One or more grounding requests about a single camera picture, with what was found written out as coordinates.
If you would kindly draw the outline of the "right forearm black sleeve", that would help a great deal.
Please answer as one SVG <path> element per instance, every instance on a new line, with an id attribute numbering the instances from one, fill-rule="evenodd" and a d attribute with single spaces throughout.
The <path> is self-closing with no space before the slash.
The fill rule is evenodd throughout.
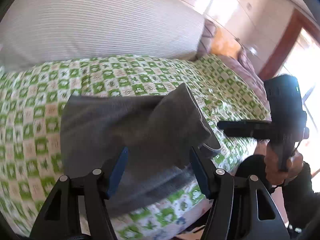
<path id="1" fill-rule="evenodd" d="M 282 187 L 284 206 L 293 228 L 303 229 L 319 211 L 319 192 L 312 189 L 310 166 L 303 162 L 298 176 Z"/>

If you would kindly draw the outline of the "right hand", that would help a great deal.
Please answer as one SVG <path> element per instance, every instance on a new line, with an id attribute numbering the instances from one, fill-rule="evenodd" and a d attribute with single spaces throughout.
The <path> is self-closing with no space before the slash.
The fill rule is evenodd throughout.
<path id="1" fill-rule="evenodd" d="M 278 156 L 266 141 L 258 142 L 254 153 L 265 156 L 264 162 L 266 165 L 266 179 L 273 186 L 278 186 L 285 182 L 294 180 L 302 171 L 304 166 L 302 154 L 295 151 L 295 154 L 287 159 L 287 171 L 280 171 L 278 169 Z"/>

